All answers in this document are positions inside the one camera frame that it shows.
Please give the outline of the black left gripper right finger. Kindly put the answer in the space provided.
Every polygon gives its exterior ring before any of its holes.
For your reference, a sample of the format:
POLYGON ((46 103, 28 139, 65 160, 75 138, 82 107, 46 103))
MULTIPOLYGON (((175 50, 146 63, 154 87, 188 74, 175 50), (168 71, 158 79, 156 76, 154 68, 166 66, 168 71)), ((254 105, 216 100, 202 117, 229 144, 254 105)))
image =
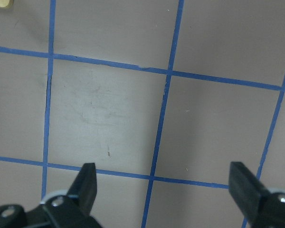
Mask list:
POLYGON ((242 162, 229 166, 228 190, 236 205, 248 220, 257 219, 269 197, 269 190, 242 162))

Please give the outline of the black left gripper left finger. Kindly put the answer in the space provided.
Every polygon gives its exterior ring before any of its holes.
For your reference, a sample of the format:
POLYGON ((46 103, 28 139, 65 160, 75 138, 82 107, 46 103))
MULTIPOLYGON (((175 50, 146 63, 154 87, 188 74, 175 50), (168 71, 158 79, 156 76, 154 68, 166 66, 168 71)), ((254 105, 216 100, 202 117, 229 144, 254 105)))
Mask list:
POLYGON ((96 199, 96 167, 95 163, 84 163, 66 194, 89 216, 96 199))

